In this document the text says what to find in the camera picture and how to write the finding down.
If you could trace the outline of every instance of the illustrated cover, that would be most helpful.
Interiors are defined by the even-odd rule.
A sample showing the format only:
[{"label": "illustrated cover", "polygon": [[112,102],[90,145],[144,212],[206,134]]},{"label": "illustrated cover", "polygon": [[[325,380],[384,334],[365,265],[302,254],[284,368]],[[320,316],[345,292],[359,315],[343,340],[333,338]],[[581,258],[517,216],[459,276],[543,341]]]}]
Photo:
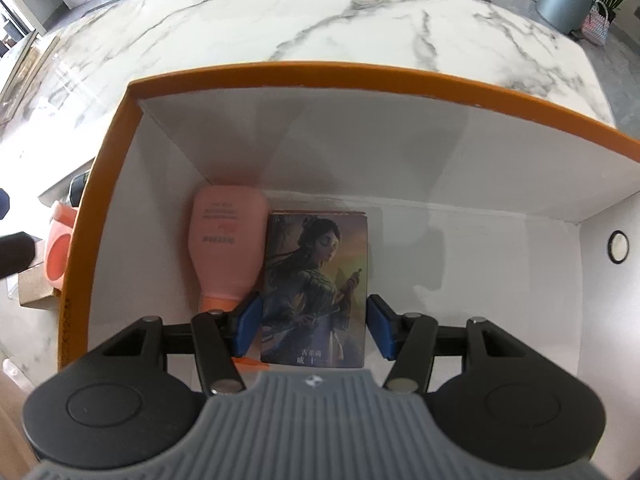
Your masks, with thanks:
[{"label": "illustrated cover", "polygon": [[362,213],[270,215],[262,361],[361,368],[367,297]]}]

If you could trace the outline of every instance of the metal screw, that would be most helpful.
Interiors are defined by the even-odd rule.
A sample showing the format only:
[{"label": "metal screw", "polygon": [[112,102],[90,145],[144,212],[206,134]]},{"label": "metal screw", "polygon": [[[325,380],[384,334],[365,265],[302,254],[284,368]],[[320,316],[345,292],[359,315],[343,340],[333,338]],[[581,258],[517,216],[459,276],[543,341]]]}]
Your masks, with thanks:
[{"label": "metal screw", "polygon": [[417,391],[418,383],[408,377],[396,377],[386,384],[386,389],[396,394],[412,394]]},{"label": "metal screw", "polygon": [[235,379],[218,379],[211,385],[211,393],[215,395],[232,395],[242,390],[242,384]]}]

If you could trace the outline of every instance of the blue gripper pad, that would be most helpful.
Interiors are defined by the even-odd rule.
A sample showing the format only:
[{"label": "blue gripper pad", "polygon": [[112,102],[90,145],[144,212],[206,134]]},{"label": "blue gripper pad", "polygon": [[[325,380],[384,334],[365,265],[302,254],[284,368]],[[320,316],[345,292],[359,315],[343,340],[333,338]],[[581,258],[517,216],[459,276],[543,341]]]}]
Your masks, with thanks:
[{"label": "blue gripper pad", "polygon": [[395,361],[398,349],[391,330],[391,320],[379,309],[370,296],[367,298],[367,326],[382,357],[389,361]]},{"label": "blue gripper pad", "polygon": [[[140,435],[140,445],[144,434]],[[455,446],[421,397],[368,370],[262,372],[213,396],[171,449],[117,470],[41,462],[25,480],[606,480],[589,461],[548,471],[484,462]]]},{"label": "blue gripper pad", "polygon": [[262,323],[262,297],[256,296],[238,318],[238,332],[233,344],[233,357],[246,354]]}]

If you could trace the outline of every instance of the white marble tabletop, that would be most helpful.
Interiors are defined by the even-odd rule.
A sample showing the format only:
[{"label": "white marble tabletop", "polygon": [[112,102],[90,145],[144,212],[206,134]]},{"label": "white marble tabletop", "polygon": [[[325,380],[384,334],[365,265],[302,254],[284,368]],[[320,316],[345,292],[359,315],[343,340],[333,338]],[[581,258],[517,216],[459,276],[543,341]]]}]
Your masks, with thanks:
[{"label": "white marble tabletop", "polygon": [[[15,198],[0,234],[42,237],[48,211],[36,197],[95,156],[130,80],[175,70],[263,60],[385,64],[515,89],[614,124],[580,46],[481,0],[124,0],[58,34],[0,130],[0,186]],[[26,339],[6,348],[4,332],[0,322],[10,356],[33,354]]]}]

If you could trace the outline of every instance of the pink plastic object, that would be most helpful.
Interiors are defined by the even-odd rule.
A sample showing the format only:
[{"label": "pink plastic object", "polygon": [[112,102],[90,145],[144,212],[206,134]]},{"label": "pink plastic object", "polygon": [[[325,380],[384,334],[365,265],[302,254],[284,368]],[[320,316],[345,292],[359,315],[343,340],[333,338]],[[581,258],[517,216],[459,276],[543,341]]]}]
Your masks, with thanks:
[{"label": "pink plastic object", "polygon": [[53,287],[62,290],[78,210],[60,202],[54,202],[51,209],[49,237],[44,247],[44,277]]},{"label": "pink plastic object", "polygon": [[269,204],[253,187],[209,186],[196,195],[189,253],[196,270],[200,311],[226,312],[254,288],[264,259]]}]

